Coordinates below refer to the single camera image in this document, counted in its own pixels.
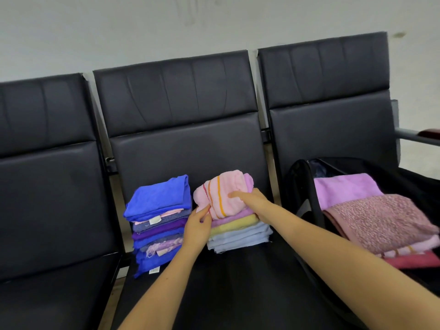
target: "wooden armrest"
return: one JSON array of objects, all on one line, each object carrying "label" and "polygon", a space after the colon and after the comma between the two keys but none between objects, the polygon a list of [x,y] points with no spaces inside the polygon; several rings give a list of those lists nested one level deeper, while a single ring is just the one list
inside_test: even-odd
[{"label": "wooden armrest", "polygon": [[417,133],[417,135],[423,138],[440,140],[440,129],[429,128],[427,130],[420,131],[419,133]]}]

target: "folded towel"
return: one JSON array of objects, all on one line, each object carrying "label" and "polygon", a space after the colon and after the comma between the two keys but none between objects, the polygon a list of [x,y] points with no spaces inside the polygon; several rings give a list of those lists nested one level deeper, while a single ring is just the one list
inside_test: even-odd
[{"label": "folded towel", "polygon": [[259,222],[258,218],[255,214],[251,214],[248,216],[245,216],[244,218],[234,220],[229,223],[225,223],[221,226],[211,228],[211,235],[210,237],[214,235],[218,235],[221,233],[226,233],[228,231],[237,231],[239,229],[247,228],[250,226],[255,225],[257,222]]},{"label": "folded towel", "polygon": [[207,246],[208,250],[214,249],[215,247],[241,240],[248,236],[258,234],[258,233],[268,233],[270,231],[270,226],[267,223],[260,221],[259,223],[240,229],[239,231],[229,231],[227,233],[218,234],[209,239]]},{"label": "folded towel", "polygon": [[153,257],[148,258],[146,253],[138,252],[136,254],[136,262],[138,264],[138,270],[135,273],[134,277],[139,277],[142,273],[148,272],[158,266],[168,263],[171,261],[177,252],[180,250],[182,246],[179,245],[173,251],[166,253],[165,255],[159,256],[154,255]]},{"label": "folded towel", "polygon": [[221,244],[219,246],[214,247],[215,253],[222,253],[228,250],[234,250],[238,248],[244,248],[247,246],[252,246],[260,243],[265,243],[269,241],[269,235],[272,234],[272,229],[269,228],[269,231],[263,233],[256,233],[254,235],[250,235],[248,237],[242,238],[240,240],[229,242],[225,244]]},{"label": "folded towel", "polygon": [[249,174],[239,170],[224,172],[196,188],[194,201],[198,205],[197,211],[210,204],[213,220],[234,216],[244,210],[246,204],[239,197],[229,198],[228,194],[232,191],[250,192],[252,188],[253,179]]},{"label": "folded towel", "polygon": [[374,254],[430,239],[439,228],[399,194],[344,202],[324,211],[348,239]]},{"label": "folded towel", "polygon": [[157,240],[154,240],[154,241],[148,243],[147,245],[144,245],[142,248],[140,248],[140,251],[144,253],[148,250],[150,245],[165,242],[165,241],[172,241],[172,240],[175,240],[176,238],[182,238],[183,236],[184,236],[184,234],[181,233],[181,234],[174,234],[174,235],[169,235],[169,236],[165,236],[162,238],[158,238]]},{"label": "folded towel", "polygon": [[133,233],[132,238],[135,241],[142,240],[144,238],[149,238],[151,236],[163,233],[164,231],[170,231],[172,229],[185,227],[185,224],[187,223],[188,218],[180,218],[175,221],[171,221],[164,224],[158,224],[154,225],[154,227],[143,231],[142,233]]},{"label": "folded towel", "polygon": [[435,249],[440,246],[440,238],[438,235],[433,235],[426,241],[417,242],[406,247],[399,248],[396,250],[387,251],[385,253],[379,254],[382,258],[395,258],[399,256],[407,256],[418,253],[424,253],[425,251]]},{"label": "folded towel", "polygon": [[137,253],[140,248],[150,244],[151,242],[157,241],[160,238],[163,238],[163,237],[166,237],[166,236],[175,235],[175,234],[183,234],[183,233],[184,233],[184,228],[181,227],[181,228],[173,229],[172,231],[164,231],[163,233],[151,236],[149,238],[145,238],[143,240],[134,241],[133,242],[133,248],[135,250],[133,252]]},{"label": "folded towel", "polygon": [[152,225],[150,224],[149,220],[142,221],[142,222],[135,222],[133,225],[133,231],[135,233],[142,233],[143,231],[146,231],[148,229],[156,227],[159,224],[173,222],[173,221],[179,220],[181,218],[185,218],[185,217],[187,218],[190,214],[191,214],[191,209],[184,209],[183,211],[181,211],[179,213],[165,216],[162,218],[162,220],[160,222],[152,224]]},{"label": "folded towel", "polygon": [[313,181],[321,210],[346,201],[383,195],[368,174],[315,178]]},{"label": "folded towel", "polygon": [[251,210],[249,207],[246,206],[246,208],[244,210],[242,210],[241,212],[239,212],[238,214],[235,214],[233,216],[227,216],[226,218],[223,218],[223,219],[212,220],[211,227],[218,227],[222,224],[225,224],[225,223],[237,220],[237,219],[244,218],[245,216],[249,216],[251,214],[253,214],[253,210]]},{"label": "folded towel", "polygon": [[426,251],[421,255],[408,255],[395,258],[385,258],[384,261],[400,270],[440,267],[440,259],[432,251]]},{"label": "folded towel", "polygon": [[129,221],[145,221],[173,210],[190,209],[191,192],[188,176],[138,188],[127,204],[124,217]]},{"label": "folded towel", "polygon": [[170,247],[179,246],[183,242],[184,242],[183,238],[176,238],[174,240],[168,240],[168,241],[164,241],[164,242],[160,242],[160,243],[155,243],[153,245],[150,245],[150,247],[147,249],[146,256],[148,258],[150,258],[150,257],[154,256],[157,251],[162,251],[162,250],[165,250],[165,249],[169,249]]}]

